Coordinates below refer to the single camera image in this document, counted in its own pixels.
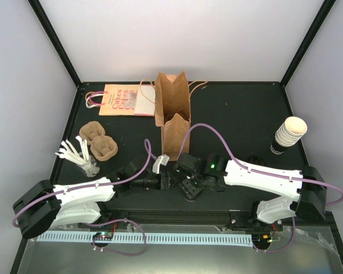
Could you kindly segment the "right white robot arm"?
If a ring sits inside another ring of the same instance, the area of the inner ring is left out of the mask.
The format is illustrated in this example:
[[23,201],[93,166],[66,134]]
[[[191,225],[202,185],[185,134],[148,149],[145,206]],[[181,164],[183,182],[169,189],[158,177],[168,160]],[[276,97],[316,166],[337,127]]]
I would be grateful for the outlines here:
[[326,187],[306,182],[300,170],[268,168],[219,154],[203,160],[183,153],[174,165],[173,176],[188,200],[196,199],[206,187],[223,192],[226,186],[240,186],[275,194],[276,198],[253,207],[248,222],[255,230],[290,217],[325,220]]

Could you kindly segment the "brown paper bag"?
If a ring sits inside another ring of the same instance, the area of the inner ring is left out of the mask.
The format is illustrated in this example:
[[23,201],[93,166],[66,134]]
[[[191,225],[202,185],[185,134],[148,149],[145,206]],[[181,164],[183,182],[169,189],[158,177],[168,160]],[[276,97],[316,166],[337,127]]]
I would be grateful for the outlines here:
[[144,78],[139,83],[142,96],[151,102],[142,88],[144,82],[150,83],[155,91],[155,125],[161,129],[162,153],[176,161],[183,152],[189,152],[190,138],[188,131],[191,126],[191,96],[198,88],[204,88],[206,80],[189,82],[186,74],[167,75],[159,73],[155,82]]

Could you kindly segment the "brown pulp cup carrier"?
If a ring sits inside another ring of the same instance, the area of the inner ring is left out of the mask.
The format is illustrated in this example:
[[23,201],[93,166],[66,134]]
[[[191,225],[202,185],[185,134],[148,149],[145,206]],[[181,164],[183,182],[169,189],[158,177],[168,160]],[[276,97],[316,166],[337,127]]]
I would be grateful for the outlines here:
[[111,159],[118,152],[117,143],[106,135],[105,129],[98,121],[91,121],[82,126],[79,135],[83,140],[87,140],[91,153],[100,162]]

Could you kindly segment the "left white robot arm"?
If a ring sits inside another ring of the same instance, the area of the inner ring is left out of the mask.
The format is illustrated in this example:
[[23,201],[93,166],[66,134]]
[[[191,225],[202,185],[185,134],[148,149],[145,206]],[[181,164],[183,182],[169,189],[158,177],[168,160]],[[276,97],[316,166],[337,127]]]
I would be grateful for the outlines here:
[[153,165],[137,158],[125,168],[90,182],[53,185],[49,180],[42,180],[13,204],[13,225],[19,228],[24,239],[68,224],[107,227],[111,213],[105,210],[105,202],[131,191],[161,187],[162,167],[170,158],[165,154],[150,158]]

